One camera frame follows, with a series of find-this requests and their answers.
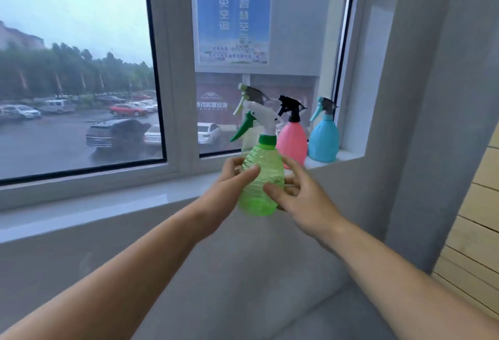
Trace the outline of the dark red shop sign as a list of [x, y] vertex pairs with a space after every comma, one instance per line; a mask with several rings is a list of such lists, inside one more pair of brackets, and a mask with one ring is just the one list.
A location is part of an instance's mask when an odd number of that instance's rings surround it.
[[[240, 125], [241, 114], [233, 113], [240, 103], [239, 84], [244, 74], [196, 72], [197, 121]], [[281, 74], [249, 74], [249, 85], [270, 98], [292, 97], [305, 106], [315, 97], [317, 77]]]

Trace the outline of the distant beige building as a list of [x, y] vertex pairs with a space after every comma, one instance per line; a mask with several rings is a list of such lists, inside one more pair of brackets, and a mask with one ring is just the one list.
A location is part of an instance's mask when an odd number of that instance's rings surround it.
[[0, 21], [0, 50], [8, 49], [10, 45], [30, 50], [45, 49], [44, 39], [26, 34], [16, 28], [7, 27]]

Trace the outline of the blue hanging poster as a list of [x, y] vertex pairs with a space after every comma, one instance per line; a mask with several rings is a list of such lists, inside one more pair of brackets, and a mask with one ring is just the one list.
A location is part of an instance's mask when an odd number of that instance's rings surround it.
[[271, 0], [195, 0], [193, 8], [200, 64], [269, 64]]

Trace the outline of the pink plastic spray bottle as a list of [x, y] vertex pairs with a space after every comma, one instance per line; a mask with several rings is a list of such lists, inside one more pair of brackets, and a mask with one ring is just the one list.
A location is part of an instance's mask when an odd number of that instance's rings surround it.
[[306, 132], [301, 125], [300, 113], [306, 110], [307, 107], [300, 101], [285, 95], [280, 95], [278, 100], [280, 101], [278, 116], [282, 117], [287, 112], [290, 115], [279, 132], [276, 148], [281, 155], [292, 158], [298, 164], [304, 166], [308, 142]]

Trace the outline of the white sedan car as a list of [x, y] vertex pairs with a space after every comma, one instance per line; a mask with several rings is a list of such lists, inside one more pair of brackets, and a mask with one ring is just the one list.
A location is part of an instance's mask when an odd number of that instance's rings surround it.
[[198, 122], [198, 144], [217, 146], [221, 144], [222, 130], [216, 123]]

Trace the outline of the person's left forearm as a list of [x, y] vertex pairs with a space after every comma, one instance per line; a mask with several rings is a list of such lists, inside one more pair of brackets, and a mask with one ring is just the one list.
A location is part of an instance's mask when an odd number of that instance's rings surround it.
[[14, 324], [0, 340], [130, 340], [196, 244], [229, 213], [188, 205]]

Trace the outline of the dark grey parked suv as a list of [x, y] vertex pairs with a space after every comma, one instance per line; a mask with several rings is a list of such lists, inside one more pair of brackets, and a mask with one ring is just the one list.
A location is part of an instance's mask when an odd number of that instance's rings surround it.
[[144, 134], [151, 128], [134, 118], [96, 122], [86, 132], [87, 146], [113, 150], [138, 150], [144, 145]]

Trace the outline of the green plastic spray bottle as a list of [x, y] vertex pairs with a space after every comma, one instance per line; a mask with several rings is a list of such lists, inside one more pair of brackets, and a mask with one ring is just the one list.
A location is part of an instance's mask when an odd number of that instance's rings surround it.
[[276, 122], [283, 123], [283, 121], [277, 113], [263, 104], [244, 100], [242, 106], [246, 110], [246, 116], [231, 142], [245, 135], [255, 121], [264, 128], [260, 131], [256, 146], [246, 155], [241, 168], [245, 171], [257, 165], [260, 168], [259, 174], [253, 182], [243, 188], [238, 205], [247, 215], [269, 216], [276, 211], [278, 205], [264, 192], [264, 185], [266, 183], [280, 187], [284, 185], [284, 164], [276, 148], [278, 139]]

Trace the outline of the red parked car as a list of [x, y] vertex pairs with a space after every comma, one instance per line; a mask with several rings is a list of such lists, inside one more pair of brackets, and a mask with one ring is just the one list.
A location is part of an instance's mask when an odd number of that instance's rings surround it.
[[116, 117], [146, 117], [149, 115], [149, 110], [135, 103], [122, 103], [110, 107], [110, 114]]

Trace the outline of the person's right forearm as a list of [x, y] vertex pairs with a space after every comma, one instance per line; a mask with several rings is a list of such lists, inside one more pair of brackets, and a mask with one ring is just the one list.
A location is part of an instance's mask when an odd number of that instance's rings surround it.
[[499, 322], [446, 290], [375, 237], [345, 219], [319, 226], [321, 243], [398, 340], [499, 340]]

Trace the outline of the row of distant parked vehicles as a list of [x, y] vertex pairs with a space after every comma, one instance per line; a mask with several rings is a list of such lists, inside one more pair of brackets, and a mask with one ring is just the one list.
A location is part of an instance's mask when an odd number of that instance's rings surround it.
[[124, 93], [106, 94], [90, 93], [82, 95], [55, 95], [20, 100], [0, 100], [0, 120], [20, 121], [41, 119], [48, 115], [65, 115], [73, 113], [110, 112], [110, 107], [122, 103], [135, 103], [149, 110], [149, 115], [158, 112], [158, 102], [154, 96]]

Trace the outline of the white window sill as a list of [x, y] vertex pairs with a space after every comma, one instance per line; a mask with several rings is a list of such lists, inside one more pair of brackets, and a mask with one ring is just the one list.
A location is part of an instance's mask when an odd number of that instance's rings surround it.
[[[333, 198], [352, 201], [364, 187], [371, 184], [374, 164], [365, 157], [340, 159], [339, 162], [321, 164], [308, 159], [305, 166], [310, 175], [322, 184]], [[169, 217], [177, 206], [198, 198], [215, 182], [218, 172], [195, 177], [174, 179], [140, 188], [120, 190], [99, 196], [47, 204], [28, 211], [9, 215], [9, 225], [0, 223], [0, 256], [10, 253], [8, 246], [36, 248], [48, 235], [62, 235], [65, 230], [88, 226], [91, 223], [126, 218], [140, 212], [159, 213]], [[288, 242], [291, 233], [289, 220], [283, 214], [276, 218], [257, 219], [247, 216], [237, 208], [228, 223], [221, 227], [219, 238], [227, 239], [231, 248], [268, 249], [278, 243]]]

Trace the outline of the row of green trees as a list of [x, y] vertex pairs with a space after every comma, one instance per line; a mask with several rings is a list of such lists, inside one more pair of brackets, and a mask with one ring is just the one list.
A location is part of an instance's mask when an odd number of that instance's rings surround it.
[[95, 58], [88, 49], [53, 43], [29, 49], [10, 42], [0, 49], [0, 101], [54, 96], [155, 90], [154, 68], [126, 62], [108, 52]]

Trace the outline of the clear plastic spray bottle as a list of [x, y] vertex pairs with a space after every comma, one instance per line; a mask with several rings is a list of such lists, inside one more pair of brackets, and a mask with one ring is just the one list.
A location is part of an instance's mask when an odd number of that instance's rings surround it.
[[[271, 98], [268, 97], [265, 93], [249, 85], [240, 83], [238, 85], [238, 89], [241, 91], [241, 98], [233, 115], [235, 117], [240, 116], [243, 122], [246, 118], [243, 106], [244, 102], [252, 101], [261, 105], [265, 105], [266, 103], [271, 101]], [[258, 121], [254, 121], [252, 127], [242, 135], [242, 145], [240, 153], [242, 156], [246, 157], [247, 154], [252, 150], [252, 148], [258, 144], [258, 138], [263, 128], [264, 127], [261, 126]]]

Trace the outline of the white window frame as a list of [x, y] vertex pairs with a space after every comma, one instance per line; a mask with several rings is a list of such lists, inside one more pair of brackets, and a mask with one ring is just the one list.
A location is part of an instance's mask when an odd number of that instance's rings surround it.
[[337, 99], [337, 75], [348, 75], [348, 46], [362, 0], [271, 0], [271, 50], [267, 66], [206, 66], [198, 61], [195, 0], [0, 0], [0, 21], [53, 43], [108, 52], [154, 68], [158, 112], [134, 118], [159, 124], [161, 147], [113, 150], [86, 145], [96, 122], [89, 112], [41, 119], [0, 120], [0, 215], [25, 207], [200, 174], [240, 151], [230, 142], [240, 125], [219, 125], [221, 144], [198, 144], [196, 72], [317, 77], [315, 97], [302, 113], [307, 123], [315, 99]]

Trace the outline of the light wooden slat panel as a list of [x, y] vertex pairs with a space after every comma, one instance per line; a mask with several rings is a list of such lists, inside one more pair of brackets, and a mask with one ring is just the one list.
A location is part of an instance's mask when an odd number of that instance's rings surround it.
[[432, 277], [499, 321], [499, 122]]

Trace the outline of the person's left hand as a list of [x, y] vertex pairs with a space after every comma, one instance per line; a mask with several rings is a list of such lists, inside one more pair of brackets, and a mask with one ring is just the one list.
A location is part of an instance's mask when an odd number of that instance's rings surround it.
[[235, 176], [243, 169], [244, 160], [242, 157], [227, 159], [215, 183], [193, 203], [202, 238], [214, 233], [234, 210], [244, 190], [235, 188]]

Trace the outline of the person's right hand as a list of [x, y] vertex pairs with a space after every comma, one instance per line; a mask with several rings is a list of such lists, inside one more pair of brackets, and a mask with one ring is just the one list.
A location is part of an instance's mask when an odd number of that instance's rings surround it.
[[335, 237], [341, 233], [346, 219], [303, 166], [285, 156], [282, 161], [292, 171], [282, 187], [290, 194], [290, 210], [286, 212], [303, 233], [332, 251]]

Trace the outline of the small white hatchback car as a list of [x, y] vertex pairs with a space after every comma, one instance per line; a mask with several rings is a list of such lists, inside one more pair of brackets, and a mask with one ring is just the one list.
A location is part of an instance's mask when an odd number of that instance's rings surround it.
[[145, 133], [143, 137], [144, 143], [149, 147], [161, 147], [162, 146], [162, 134], [159, 124], [152, 125]]

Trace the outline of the blue plastic spray bottle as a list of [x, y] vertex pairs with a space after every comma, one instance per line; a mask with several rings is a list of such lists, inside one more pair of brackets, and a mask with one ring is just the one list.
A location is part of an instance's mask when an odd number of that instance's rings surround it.
[[321, 114], [321, 120], [314, 125], [308, 140], [308, 156], [310, 159], [331, 163], [336, 161], [340, 148], [339, 130], [334, 122], [334, 110], [338, 106], [331, 99], [318, 97], [314, 114], [310, 122]]

